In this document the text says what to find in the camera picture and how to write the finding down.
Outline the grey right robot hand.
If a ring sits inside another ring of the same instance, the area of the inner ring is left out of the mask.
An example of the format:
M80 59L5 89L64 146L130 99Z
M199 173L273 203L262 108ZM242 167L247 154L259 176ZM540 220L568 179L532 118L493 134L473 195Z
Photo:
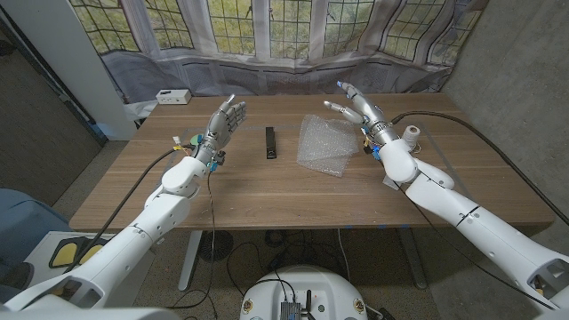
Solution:
M353 107L345 107L341 104L325 100L324 106L342 116L353 124L362 125L370 140L380 146L398 140L399 136L386 120L382 110L353 84L338 81L337 85L346 93L352 101Z

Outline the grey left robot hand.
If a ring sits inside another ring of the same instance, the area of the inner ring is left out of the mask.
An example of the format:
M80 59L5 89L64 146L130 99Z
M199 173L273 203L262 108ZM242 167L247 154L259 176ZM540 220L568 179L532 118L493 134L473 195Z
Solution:
M246 119L246 103L241 101L234 104L235 97L235 94L231 94L212 114L202 140L191 153L203 164L208 164L228 145L231 135Z

